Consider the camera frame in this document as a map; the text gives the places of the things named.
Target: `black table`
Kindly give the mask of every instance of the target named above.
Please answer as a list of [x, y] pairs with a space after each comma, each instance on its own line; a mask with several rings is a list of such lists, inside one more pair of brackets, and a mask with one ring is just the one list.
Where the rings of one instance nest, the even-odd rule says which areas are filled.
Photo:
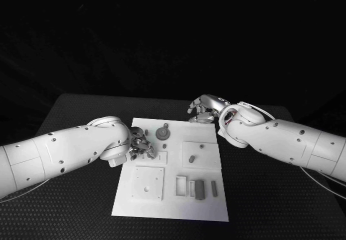
[[[119, 117], [128, 127], [132, 118], [187, 121], [189, 104], [62, 94], [36, 136], [105, 116]], [[258, 107], [292, 121], [284, 107]], [[301, 169], [249, 146], [233, 147], [219, 135], [217, 144], [229, 222], [111, 216], [122, 167], [98, 159], [0, 204], [0, 239], [346, 239], [336, 198]], [[327, 185], [321, 175], [308, 173]]]

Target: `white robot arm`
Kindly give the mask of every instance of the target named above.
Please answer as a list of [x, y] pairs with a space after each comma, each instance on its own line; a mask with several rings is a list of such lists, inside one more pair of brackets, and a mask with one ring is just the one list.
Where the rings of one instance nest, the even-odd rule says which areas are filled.
[[274, 159], [346, 181], [346, 138], [285, 120], [265, 121], [251, 106], [202, 95], [189, 106], [187, 113], [197, 112], [189, 122], [207, 124], [219, 117], [217, 134], [233, 146], [251, 145]]
[[20, 189], [88, 165], [98, 157], [111, 167], [154, 148], [138, 127], [106, 116], [17, 143], [0, 146], [0, 199]]

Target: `white platform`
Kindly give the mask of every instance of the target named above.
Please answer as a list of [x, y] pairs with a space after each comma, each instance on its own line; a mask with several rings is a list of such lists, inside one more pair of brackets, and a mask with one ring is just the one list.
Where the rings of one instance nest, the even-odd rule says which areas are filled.
[[[164, 123], [168, 124], [170, 137], [167, 140], [158, 140], [155, 130], [163, 127]], [[131, 126], [148, 131], [145, 138], [152, 144], [160, 159], [150, 161], [140, 157], [129, 161], [127, 155], [111, 215], [227, 222], [214, 125], [134, 118]], [[196, 158], [194, 162], [189, 163], [191, 154]], [[140, 181], [137, 177], [144, 178], [145, 175], [147, 179]], [[186, 196], [176, 196], [177, 177], [186, 177]], [[190, 197], [190, 181], [194, 180], [203, 180], [204, 200]], [[212, 181], [216, 182], [217, 197], [213, 197]]]

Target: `robotic hand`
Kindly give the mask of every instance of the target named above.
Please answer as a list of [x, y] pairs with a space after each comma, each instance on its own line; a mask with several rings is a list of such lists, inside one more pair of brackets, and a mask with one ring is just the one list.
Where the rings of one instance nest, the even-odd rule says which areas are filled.
[[[262, 109], [245, 102], [230, 104], [204, 94], [190, 104], [196, 108], [190, 123], [209, 124], [217, 117], [217, 134], [238, 148], [248, 145], [274, 159], [346, 181], [346, 138], [308, 126], [275, 119]], [[271, 121], [265, 121], [259, 110]]]
[[99, 157], [111, 167], [154, 148], [138, 127], [106, 116], [21, 142], [0, 146], [0, 199], [20, 189], [88, 165]]

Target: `black background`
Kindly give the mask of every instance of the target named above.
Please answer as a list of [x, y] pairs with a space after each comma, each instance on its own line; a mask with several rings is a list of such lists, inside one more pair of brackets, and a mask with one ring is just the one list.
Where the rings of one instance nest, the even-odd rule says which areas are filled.
[[1, 145], [34, 136], [62, 93], [212, 94], [285, 106], [295, 122], [346, 137], [334, 2], [75, 1], [1, 5], [0, 13]]

